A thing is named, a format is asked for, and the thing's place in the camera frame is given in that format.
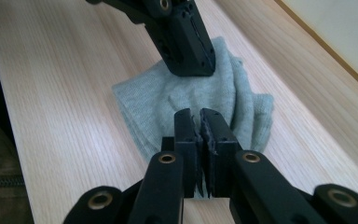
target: black mechanical part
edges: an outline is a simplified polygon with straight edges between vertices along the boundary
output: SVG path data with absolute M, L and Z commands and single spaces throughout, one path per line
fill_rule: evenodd
M 115 223 L 123 194 L 112 187 L 98 187 L 87 191 L 77 201 L 63 223 Z
M 203 108 L 200 119 L 200 132 L 205 140 L 202 155 L 208 196 L 212 194 L 215 198 L 227 198 L 234 179 L 231 166 L 241 146 L 219 112 Z
M 88 0 L 105 2 L 144 23 L 169 70 L 179 77 L 209 77 L 215 69 L 211 39 L 194 0 Z
M 230 199 L 238 224 L 358 223 L 356 192 L 332 184 L 313 195 L 296 189 L 263 154 L 242 150 L 220 113 L 200 114 L 202 152 L 190 110 L 177 112 L 174 137 L 162 138 L 144 180 L 124 192 L 111 187 L 86 192 L 64 223 L 182 223 L 183 199 L 199 181 L 198 158 L 205 161 L 208 193 Z
M 174 117 L 174 151 L 184 158 L 185 198 L 193 198 L 196 184 L 202 192 L 202 138 L 195 129 L 190 109 L 180 110 Z
M 183 158 L 162 151 L 151 159 L 128 223 L 182 223 Z
M 263 154 L 239 151 L 235 164 L 238 185 L 260 223 L 325 223 Z
M 358 223 L 358 193 L 339 185 L 318 186 L 311 204 L 330 223 Z

